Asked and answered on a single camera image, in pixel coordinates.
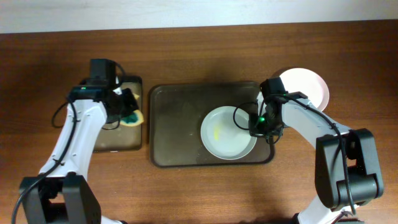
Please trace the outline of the pale green plate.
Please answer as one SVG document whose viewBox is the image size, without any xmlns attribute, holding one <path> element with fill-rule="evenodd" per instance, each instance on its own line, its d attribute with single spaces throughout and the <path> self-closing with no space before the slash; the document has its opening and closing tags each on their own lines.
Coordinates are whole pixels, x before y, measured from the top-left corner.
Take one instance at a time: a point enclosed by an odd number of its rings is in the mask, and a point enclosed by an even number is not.
<svg viewBox="0 0 398 224">
<path fill-rule="evenodd" d="M 257 138 L 249 134 L 249 114 L 234 106 L 221 106 L 209 112 L 200 128 L 204 147 L 217 158 L 236 160 L 248 155 Z"/>
</svg>

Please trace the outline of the green yellow sponge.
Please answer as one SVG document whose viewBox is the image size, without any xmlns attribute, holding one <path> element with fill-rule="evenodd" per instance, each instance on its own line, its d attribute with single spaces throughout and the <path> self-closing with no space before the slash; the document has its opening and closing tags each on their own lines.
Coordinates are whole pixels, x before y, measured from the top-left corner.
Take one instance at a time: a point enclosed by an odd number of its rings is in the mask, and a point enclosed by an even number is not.
<svg viewBox="0 0 398 224">
<path fill-rule="evenodd" d="M 133 109 L 128 116 L 121 118 L 121 125 L 123 126 L 135 127 L 141 125 L 144 122 L 144 115 L 139 108 L 140 96 L 135 93 L 133 93 L 132 95 L 134 97 L 134 104 L 132 106 Z"/>
</svg>

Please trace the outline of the pinkish white plate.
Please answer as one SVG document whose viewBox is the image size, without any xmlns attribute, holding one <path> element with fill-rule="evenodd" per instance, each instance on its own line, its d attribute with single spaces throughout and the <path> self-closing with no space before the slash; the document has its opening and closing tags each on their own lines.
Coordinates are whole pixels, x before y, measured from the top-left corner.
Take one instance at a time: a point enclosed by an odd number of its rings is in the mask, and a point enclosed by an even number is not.
<svg viewBox="0 0 398 224">
<path fill-rule="evenodd" d="M 279 77 L 289 93 L 302 92 L 320 111 L 327 107 L 330 92 L 324 79 L 317 73 L 306 68 L 291 68 Z"/>
</svg>

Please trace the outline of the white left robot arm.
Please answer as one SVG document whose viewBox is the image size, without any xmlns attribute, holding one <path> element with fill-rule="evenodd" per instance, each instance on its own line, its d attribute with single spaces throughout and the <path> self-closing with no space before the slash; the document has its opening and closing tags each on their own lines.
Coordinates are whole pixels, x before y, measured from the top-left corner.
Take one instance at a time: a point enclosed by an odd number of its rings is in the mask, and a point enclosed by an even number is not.
<svg viewBox="0 0 398 224">
<path fill-rule="evenodd" d="M 87 183 L 88 168 L 100 131 L 107 124 L 134 127 L 143 123 L 139 96 L 122 88 L 117 62 L 90 61 L 90 76 L 66 97 L 67 109 L 58 141 L 36 177 L 23 178 L 13 208 L 15 223 L 20 207 L 28 223 L 113 223 Z"/>
</svg>

